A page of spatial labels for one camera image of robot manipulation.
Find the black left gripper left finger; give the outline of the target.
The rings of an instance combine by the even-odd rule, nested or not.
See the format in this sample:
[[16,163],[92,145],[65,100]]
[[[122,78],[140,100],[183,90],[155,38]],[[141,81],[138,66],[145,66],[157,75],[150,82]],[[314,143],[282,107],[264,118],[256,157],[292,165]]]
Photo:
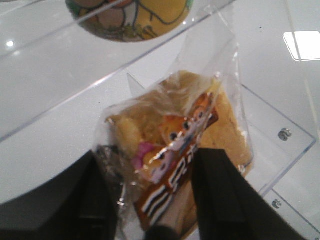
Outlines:
[[117,218],[91,151],[46,187],[49,240],[111,240]]

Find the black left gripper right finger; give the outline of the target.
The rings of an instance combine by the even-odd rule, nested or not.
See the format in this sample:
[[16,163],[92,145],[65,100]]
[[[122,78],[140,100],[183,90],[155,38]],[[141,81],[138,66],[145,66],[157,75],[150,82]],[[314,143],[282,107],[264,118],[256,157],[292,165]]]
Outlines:
[[200,149],[192,187],[202,240],[301,240],[221,149]]

